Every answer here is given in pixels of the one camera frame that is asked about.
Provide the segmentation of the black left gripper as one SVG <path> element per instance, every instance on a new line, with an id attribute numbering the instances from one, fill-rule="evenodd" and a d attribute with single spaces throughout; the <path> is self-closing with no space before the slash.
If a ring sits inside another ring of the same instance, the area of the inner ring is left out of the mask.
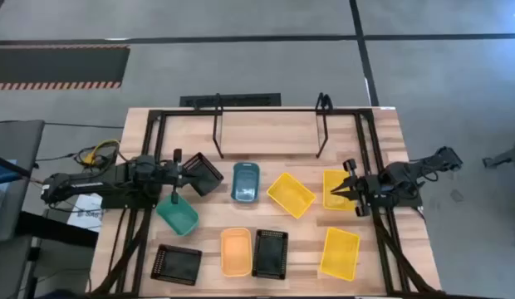
<path id="1" fill-rule="evenodd" d="M 163 159 L 160 161 L 160 166 L 162 168 L 161 183 L 164 185 L 171 185 L 173 187 L 170 195 L 172 204 L 179 203 L 177 188 L 181 188 L 183 185 L 192 184 L 198 181 L 196 178 L 197 174 L 194 171 L 181 167 L 180 164 L 182 162 L 182 156 L 182 150 L 175 149 L 172 159 Z"/>

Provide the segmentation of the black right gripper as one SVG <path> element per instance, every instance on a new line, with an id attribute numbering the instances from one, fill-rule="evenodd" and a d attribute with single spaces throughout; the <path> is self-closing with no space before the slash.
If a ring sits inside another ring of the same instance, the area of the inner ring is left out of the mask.
<path id="1" fill-rule="evenodd" d="M 349 177 L 343 179 L 342 183 L 331 190 L 331 195 L 341 196 L 349 201 L 358 201 L 356 206 L 356 215 L 358 217 L 369 216 L 371 205 L 374 202 L 375 195 L 379 190 L 379 181 L 376 174 L 368 174 L 365 176 L 356 175 L 356 162 L 348 159 L 343 163 L 344 169 L 350 174 Z"/>

